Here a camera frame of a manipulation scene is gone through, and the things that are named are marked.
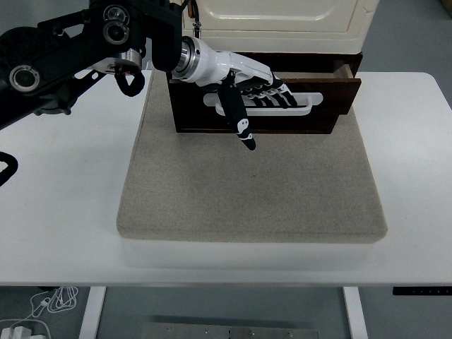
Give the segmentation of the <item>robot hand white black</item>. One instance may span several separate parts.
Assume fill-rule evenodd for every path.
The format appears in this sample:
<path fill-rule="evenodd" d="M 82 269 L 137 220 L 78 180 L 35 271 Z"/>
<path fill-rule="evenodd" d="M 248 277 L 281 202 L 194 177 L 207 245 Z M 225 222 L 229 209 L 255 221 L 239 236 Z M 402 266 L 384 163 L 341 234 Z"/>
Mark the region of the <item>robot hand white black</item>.
<path fill-rule="evenodd" d="M 182 53 L 172 75 L 217 93 L 231 130 L 249 149 L 256 149 L 244 98 L 257 107 L 296 107 L 297 101 L 271 69 L 234 52 L 217 52 L 195 37 L 182 38 Z"/>

